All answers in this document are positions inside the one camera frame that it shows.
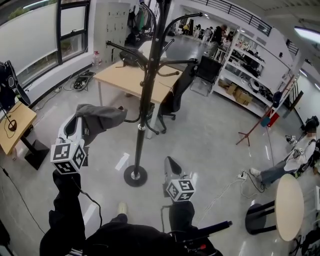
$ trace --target black table leg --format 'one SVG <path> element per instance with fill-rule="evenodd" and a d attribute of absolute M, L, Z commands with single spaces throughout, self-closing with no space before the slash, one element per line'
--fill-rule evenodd
<path fill-rule="evenodd" d="M 32 145 L 29 143 L 26 137 L 22 136 L 20 139 L 25 144 L 25 146 L 29 149 L 24 159 L 36 170 L 38 170 L 42 162 L 45 160 L 50 149 L 45 145 L 43 145 L 37 139 L 34 141 Z"/>
<path fill-rule="evenodd" d="M 264 232 L 276 230 L 276 226 L 265 227 L 267 215 L 275 212 L 275 201 L 261 205 L 256 203 L 252 205 L 245 216 L 245 228 L 251 235 L 256 235 Z"/>

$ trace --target white sneaker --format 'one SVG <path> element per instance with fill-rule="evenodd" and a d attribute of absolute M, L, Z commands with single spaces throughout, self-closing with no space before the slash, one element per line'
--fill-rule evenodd
<path fill-rule="evenodd" d="M 118 214 L 128 215 L 128 206 L 125 202 L 120 202 L 118 206 Z"/>
<path fill-rule="evenodd" d="M 256 177 L 257 179 L 260 178 L 260 174 L 261 174 L 261 171 L 255 169 L 255 168 L 250 168 L 250 173 Z"/>

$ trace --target window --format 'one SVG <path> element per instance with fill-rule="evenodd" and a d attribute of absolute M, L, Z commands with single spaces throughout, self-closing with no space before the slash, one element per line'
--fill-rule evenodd
<path fill-rule="evenodd" d="M 43 75 L 45 72 L 51 70 L 58 65 L 57 52 L 53 52 L 46 57 L 41 58 L 36 61 L 21 73 L 17 75 L 20 85 L 26 87 L 32 83 L 39 76 Z"/>
<path fill-rule="evenodd" d="M 84 35 L 78 34 L 61 40 L 62 60 L 65 62 L 85 51 Z"/>
<path fill-rule="evenodd" d="M 0 62 L 11 61 L 24 88 L 83 54 L 89 8 L 90 0 L 0 0 Z"/>

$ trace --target office chair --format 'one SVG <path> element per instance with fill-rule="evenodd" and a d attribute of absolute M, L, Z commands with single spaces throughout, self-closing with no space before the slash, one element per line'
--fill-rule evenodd
<path fill-rule="evenodd" d="M 158 119 L 163 126 L 161 133 L 165 134 L 167 132 L 167 127 L 164 122 L 164 116 L 171 117 L 172 120 L 176 119 L 176 115 L 173 114 L 180 109 L 182 94 L 186 91 L 189 85 L 193 82 L 196 72 L 195 64 L 189 64 L 185 70 L 182 72 L 180 78 L 175 82 L 167 96 L 164 98 L 160 105 L 158 112 Z"/>
<path fill-rule="evenodd" d="M 197 66 L 195 75 L 200 79 L 208 82 L 210 85 L 210 88 L 208 88 L 206 94 L 202 94 L 199 91 L 193 89 L 193 85 L 194 85 L 193 83 L 190 87 L 190 90 L 202 96 L 208 96 L 209 91 L 211 91 L 212 84 L 215 82 L 215 79 L 219 74 L 221 66 L 222 66 L 221 63 L 213 60 L 212 58 L 207 56 L 202 56 L 201 62 Z"/>

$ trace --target power strip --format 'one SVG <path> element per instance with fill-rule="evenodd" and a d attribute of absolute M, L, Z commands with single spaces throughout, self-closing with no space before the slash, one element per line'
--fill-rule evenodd
<path fill-rule="evenodd" d="M 241 174 L 239 174 L 237 177 L 238 179 L 245 181 L 247 179 L 247 176 L 248 176 L 247 173 L 244 170 L 242 170 Z"/>

